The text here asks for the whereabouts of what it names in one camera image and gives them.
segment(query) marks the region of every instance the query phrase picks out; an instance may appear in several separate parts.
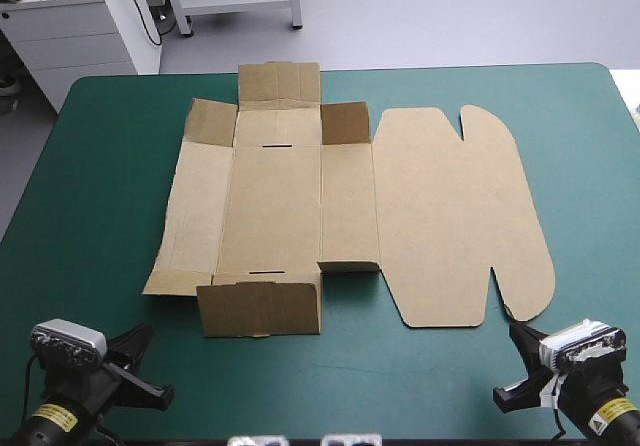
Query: white drawer cabinet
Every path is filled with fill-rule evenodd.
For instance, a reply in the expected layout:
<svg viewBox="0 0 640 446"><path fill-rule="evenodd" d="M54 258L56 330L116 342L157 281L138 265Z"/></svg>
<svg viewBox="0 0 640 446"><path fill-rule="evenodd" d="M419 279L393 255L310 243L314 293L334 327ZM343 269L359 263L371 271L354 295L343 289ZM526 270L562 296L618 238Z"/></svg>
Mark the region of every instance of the white drawer cabinet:
<svg viewBox="0 0 640 446"><path fill-rule="evenodd" d="M137 1L158 42L146 1ZM24 0L0 4L0 13L0 29L56 111L79 78L160 69L162 48L132 0Z"/></svg>
<svg viewBox="0 0 640 446"><path fill-rule="evenodd" d="M31 72L56 67L131 62L119 34L20 41L14 44L16 53Z"/></svg>
<svg viewBox="0 0 640 446"><path fill-rule="evenodd" d="M0 19L0 26L11 41L68 38L118 31L104 2L83 3L80 7L49 6L13 11L6 11L7 6L0 4L0 10L5 12Z"/></svg>

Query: robotic arm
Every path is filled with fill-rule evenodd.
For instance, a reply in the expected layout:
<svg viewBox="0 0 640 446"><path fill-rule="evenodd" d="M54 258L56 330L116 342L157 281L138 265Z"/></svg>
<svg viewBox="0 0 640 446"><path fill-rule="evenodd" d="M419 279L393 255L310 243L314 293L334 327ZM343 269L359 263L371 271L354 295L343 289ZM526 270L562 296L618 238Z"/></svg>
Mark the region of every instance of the robotic arm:
<svg viewBox="0 0 640 446"><path fill-rule="evenodd" d="M153 336L150 324L106 340L78 324L54 319L37 325L31 347L45 369L44 403L23 422L7 446L75 446L110 408L166 410L173 386L156 386L137 376Z"/></svg>
<svg viewBox="0 0 640 446"><path fill-rule="evenodd" d="M494 388L493 399L503 413L559 409L596 444L640 445L640 412L625 397L624 331L585 319L552 335L513 323L509 335L528 378Z"/></svg>

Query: cardboard side flap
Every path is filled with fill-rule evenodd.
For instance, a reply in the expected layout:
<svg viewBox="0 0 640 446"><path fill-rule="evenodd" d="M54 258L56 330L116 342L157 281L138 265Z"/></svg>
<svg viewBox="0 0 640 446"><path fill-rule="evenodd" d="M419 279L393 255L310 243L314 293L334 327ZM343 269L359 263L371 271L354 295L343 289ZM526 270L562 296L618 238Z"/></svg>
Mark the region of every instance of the cardboard side flap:
<svg viewBox="0 0 640 446"><path fill-rule="evenodd" d="M243 64L238 73L241 110L308 108L320 104L318 63Z"/></svg>
<svg viewBox="0 0 640 446"><path fill-rule="evenodd" d="M187 118L184 139L194 143L233 146L238 106L195 98Z"/></svg>
<svg viewBox="0 0 640 446"><path fill-rule="evenodd" d="M464 141L438 109L387 110L373 141L382 268L413 327L482 323L492 267L517 320L555 286L515 141L481 108L462 119Z"/></svg>
<svg viewBox="0 0 640 446"><path fill-rule="evenodd" d="M232 148L183 141L162 244L145 294L195 295L206 275L205 284L210 283L218 261L232 158Z"/></svg>
<svg viewBox="0 0 640 446"><path fill-rule="evenodd" d="M178 270L154 270L142 294L195 296L198 286L211 284L211 273Z"/></svg>
<svg viewBox="0 0 640 446"><path fill-rule="evenodd" d="M323 104L322 144L369 143L369 109L364 101Z"/></svg>
<svg viewBox="0 0 640 446"><path fill-rule="evenodd" d="M198 287L206 336L319 334L320 273L217 275Z"/></svg>
<svg viewBox="0 0 640 446"><path fill-rule="evenodd" d="M371 270L379 262L371 145L323 146L321 268Z"/></svg>

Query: black cable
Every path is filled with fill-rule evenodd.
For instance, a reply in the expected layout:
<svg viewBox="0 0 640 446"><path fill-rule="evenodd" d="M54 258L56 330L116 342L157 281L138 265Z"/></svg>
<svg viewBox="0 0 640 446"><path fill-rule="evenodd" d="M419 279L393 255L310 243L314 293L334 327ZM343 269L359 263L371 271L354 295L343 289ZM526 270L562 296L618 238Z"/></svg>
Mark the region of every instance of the black cable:
<svg viewBox="0 0 640 446"><path fill-rule="evenodd" d="M98 426L96 426L96 432L108 439L114 446L127 446L120 436L105 428L101 423L98 423Z"/></svg>
<svg viewBox="0 0 640 446"><path fill-rule="evenodd" d="M27 361L27 367L24 374L24 396L22 398L22 417L20 424L24 424L27 419L27 409L29 408L29 388L31 386L31 365L37 358L37 355L33 355Z"/></svg>
<svg viewBox="0 0 640 446"><path fill-rule="evenodd" d="M557 378L556 379L556 384L553 387L553 392L554 392L553 396L554 397L556 396L556 391L557 391L557 388L558 388L558 382L559 381L560 381L560 378ZM558 434L556 434L553 438L551 438L546 446L552 446L553 444L556 444L561 437L563 437L565 434L567 434L565 429L562 427L562 422L560 421L560 411L558 411L557 404L554 405L554 408L553 408L553 419L556 422L556 426L558 427Z"/></svg>
<svg viewBox="0 0 640 446"><path fill-rule="evenodd" d="M176 24L178 24L178 21L174 19L173 24L171 25L171 27L169 29L167 29L164 33L160 33L160 37L165 36L167 34L169 34L171 31L173 31L176 27Z"/></svg>
<svg viewBox="0 0 640 446"><path fill-rule="evenodd" d="M160 41L156 41L151 36L151 33L149 32L149 28L147 27L147 23L144 20L144 16L142 15L142 10L140 9L140 5L138 4L138 1L133 0L133 4L135 4L136 9L138 10L138 15L140 16L140 20L142 21L142 25L144 26L144 31L145 33L147 33L147 37L149 38L149 41L151 41L156 46L162 46L162 37L160 38Z"/></svg>

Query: cardboard flap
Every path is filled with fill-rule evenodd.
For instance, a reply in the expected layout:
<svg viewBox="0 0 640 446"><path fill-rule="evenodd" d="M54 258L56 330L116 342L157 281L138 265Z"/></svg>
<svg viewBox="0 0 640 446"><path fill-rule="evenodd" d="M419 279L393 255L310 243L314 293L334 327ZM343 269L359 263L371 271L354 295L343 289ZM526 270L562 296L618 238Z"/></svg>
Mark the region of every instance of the cardboard flap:
<svg viewBox="0 0 640 446"><path fill-rule="evenodd" d="M221 275L198 288L206 336L319 334L320 273Z"/></svg>
<svg viewBox="0 0 640 446"><path fill-rule="evenodd" d="M553 295L515 141L481 108L462 121L464 141L438 109L387 110L373 141L382 268L409 326L482 323L491 268L517 320Z"/></svg>
<svg viewBox="0 0 640 446"><path fill-rule="evenodd" d="M319 108L240 111L237 148L247 146L319 146L322 126Z"/></svg>
<svg viewBox="0 0 640 446"><path fill-rule="evenodd" d="M320 146L236 148L218 274L314 271Z"/></svg>
<svg viewBox="0 0 640 446"><path fill-rule="evenodd" d="M233 146L238 106L195 98L184 131L184 139L194 143Z"/></svg>
<svg viewBox="0 0 640 446"><path fill-rule="evenodd" d="M182 142L155 274L145 294L195 295L207 274L205 284L210 283L218 261L232 157L232 148Z"/></svg>
<svg viewBox="0 0 640 446"><path fill-rule="evenodd" d="M322 144L369 143L369 109L364 101L323 104Z"/></svg>
<svg viewBox="0 0 640 446"><path fill-rule="evenodd" d="M154 270L142 294L195 296L198 286L211 284L211 273L179 270Z"/></svg>
<svg viewBox="0 0 640 446"><path fill-rule="evenodd" d="M325 268L379 264L370 144L322 147L322 251Z"/></svg>
<svg viewBox="0 0 640 446"><path fill-rule="evenodd" d="M320 105L322 92L318 63L243 64L238 72L241 110Z"/></svg>

